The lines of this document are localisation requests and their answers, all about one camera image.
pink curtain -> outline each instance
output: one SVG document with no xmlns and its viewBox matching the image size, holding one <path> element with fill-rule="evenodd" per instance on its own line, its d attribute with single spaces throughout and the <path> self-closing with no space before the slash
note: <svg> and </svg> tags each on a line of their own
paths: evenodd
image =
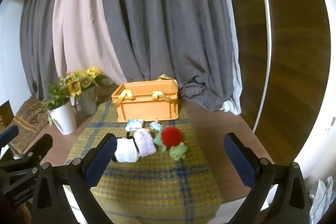
<svg viewBox="0 0 336 224">
<path fill-rule="evenodd" d="M 56 0 L 53 48 L 58 75 L 95 66 L 126 82 L 106 25 L 102 0 Z"/>
</svg>

blue gripper pad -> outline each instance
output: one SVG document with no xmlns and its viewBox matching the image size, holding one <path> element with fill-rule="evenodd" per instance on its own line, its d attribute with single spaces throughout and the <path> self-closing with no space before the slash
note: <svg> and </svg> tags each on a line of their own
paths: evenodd
<svg viewBox="0 0 336 224">
<path fill-rule="evenodd" d="M 234 133 L 225 135 L 224 150 L 236 169 L 241 182 L 245 186 L 253 188 L 256 181 L 256 170 L 245 154 L 246 147 Z"/>
<path fill-rule="evenodd" d="M 107 142 L 100 148 L 95 159 L 86 169 L 85 183 L 88 187 L 95 187 L 98 185 L 98 182 L 103 176 L 104 171 L 113 158 L 116 150 L 117 138 L 115 135 L 111 134 Z"/>
<path fill-rule="evenodd" d="M 5 147 L 11 140 L 19 134 L 17 125 L 11 126 L 4 133 L 0 134 L 0 148 Z"/>
</svg>

plaid tablecloth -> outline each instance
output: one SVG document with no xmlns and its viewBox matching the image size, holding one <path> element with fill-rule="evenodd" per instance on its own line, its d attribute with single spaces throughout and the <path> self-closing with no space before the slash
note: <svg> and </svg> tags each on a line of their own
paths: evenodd
<svg viewBox="0 0 336 224">
<path fill-rule="evenodd" d="M 222 201 L 216 181 L 185 110 L 179 115 L 162 124 L 182 131 L 188 146 L 185 159 L 174 161 L 169 152 L 158 149 L 135 163 L 111 161 L 98 186 L 91 189 L 114 223 L 207 223 L 215 216 Z M 108 132 L 125 137 L 125 123 L 117 122 L 117 117 L 111 102 L 100 105 L 67 163 L 83 157 Z"/>
</svg>

small box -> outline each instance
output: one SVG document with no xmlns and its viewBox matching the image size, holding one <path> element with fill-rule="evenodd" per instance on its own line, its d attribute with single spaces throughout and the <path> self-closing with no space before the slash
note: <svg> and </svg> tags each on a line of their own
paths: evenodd
<svg viewBox="0 0 336 224">
<path fill-rule="evenodd" d="M 143 125 L 143 119 L 130 119 L 128 120 L 125 129 L 126 131 L 137 131 L 138 129 L 143 128 Z"/>
</svg>

green plush toy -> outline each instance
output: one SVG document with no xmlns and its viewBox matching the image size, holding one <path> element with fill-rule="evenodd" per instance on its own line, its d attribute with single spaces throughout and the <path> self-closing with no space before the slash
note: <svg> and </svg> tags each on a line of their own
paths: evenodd
<svg viewBox="0 0 336 224">
<path fill-rule="evenodd" d="M 170 148 L 169 150 L 169 155 L 173 160 L 179 160 L 181 158 L 185 158 L 185 152 L 187 151 L 188 147 L 180 142 L 180 144 L 178 146 L 174 146 L 172 148 Z"/>
<path fill-rule="evenodd" d="M 163 127 L 159 124 L 158 121 L 155 121 L 155 122 L 151 123 L 151 128 L 154 129 L 154 130 L 157 130 L 159 132 L 156 135 L 156 137 L 154 138 L 154 143 L 158 146 L 161 146 L 161 151 L 162 152 L 166 152 L 167 147 L 162 143 L 162 140 L 161 140 L 161 132 L 163 130 Z"/>
</svg>

